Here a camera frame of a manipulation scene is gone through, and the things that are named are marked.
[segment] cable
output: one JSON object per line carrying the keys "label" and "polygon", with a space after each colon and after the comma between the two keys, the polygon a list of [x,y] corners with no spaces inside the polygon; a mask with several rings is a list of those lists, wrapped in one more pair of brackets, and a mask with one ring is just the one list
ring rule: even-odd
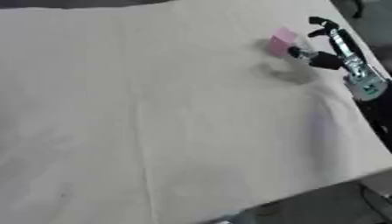
{"label": "cable", "polygon": [[373,210],[375,213],[377,213],[386,223],[392,224],[392,220],[386,214],[384,214],[381,210],[379,210],[372,203],[370,203],[370,201],[366,197],[366,190],[370,191],[364,185],[360,185],[360,196],[362,197],[363,201],[367,204],[367,206],[371,210]]}

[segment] table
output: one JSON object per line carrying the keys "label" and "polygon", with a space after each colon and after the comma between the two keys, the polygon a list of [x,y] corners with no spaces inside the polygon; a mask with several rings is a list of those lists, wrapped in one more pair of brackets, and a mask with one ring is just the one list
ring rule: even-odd
{"label": "table", "polygon": [[195,223],[390,169],[343,71],[263,50],[310,15],[353,32],[326,0],[0,11],[2,222]]}

